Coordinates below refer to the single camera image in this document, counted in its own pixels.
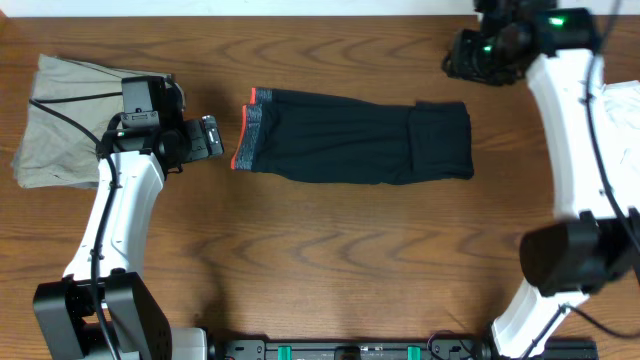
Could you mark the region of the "black leggings red waistband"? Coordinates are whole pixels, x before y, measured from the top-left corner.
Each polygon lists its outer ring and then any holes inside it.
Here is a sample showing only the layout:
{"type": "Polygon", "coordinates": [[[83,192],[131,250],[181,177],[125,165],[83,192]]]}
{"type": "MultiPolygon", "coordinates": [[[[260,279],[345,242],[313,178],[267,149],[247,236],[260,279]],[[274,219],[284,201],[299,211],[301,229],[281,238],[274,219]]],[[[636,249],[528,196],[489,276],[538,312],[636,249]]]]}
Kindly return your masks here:
{"type": "Polygon", "coordinates": [[[469,180],[471,143],[462,102],[381,105],[256,87],[231,167],[308,183],[469,180]]]}

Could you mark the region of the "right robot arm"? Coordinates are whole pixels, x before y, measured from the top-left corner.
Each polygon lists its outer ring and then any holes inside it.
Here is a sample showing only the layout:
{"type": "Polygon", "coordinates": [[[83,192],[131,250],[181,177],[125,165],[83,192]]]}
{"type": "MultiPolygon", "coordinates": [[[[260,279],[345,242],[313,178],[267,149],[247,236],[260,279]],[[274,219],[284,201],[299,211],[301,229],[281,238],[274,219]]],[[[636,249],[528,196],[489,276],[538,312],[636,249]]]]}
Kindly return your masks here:
{"type": "Polygon", "coordinates": [[[485,335],[462,342],[463,357],[594,359],[593,342],[555,331],[639,267],[639,178],[620,166],[603,95],[609,31],[589,10],[554,1],[477,0],[474,7],[481,26],[456,35],[443,71],[492,86],[526,81],[544,126],[555,221],[523,236],[523,281],[485,335]]]}

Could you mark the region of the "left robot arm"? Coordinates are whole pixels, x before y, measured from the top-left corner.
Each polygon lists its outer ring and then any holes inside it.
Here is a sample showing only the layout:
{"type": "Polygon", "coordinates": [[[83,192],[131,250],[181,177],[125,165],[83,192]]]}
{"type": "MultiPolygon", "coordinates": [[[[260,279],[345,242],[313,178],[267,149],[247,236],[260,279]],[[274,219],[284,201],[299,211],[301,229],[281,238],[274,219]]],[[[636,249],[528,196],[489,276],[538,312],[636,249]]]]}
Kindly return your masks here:
{"type": "Polygon", "coordinates": [[[206,359],[207,333],[174,328],[143,281],[152,210],[169,173],[223,152],[214,117],[135,123],[119,114],[102,137],[99,187],[61,280],[43,283],[34,313],[55,359],[206,359]]]}

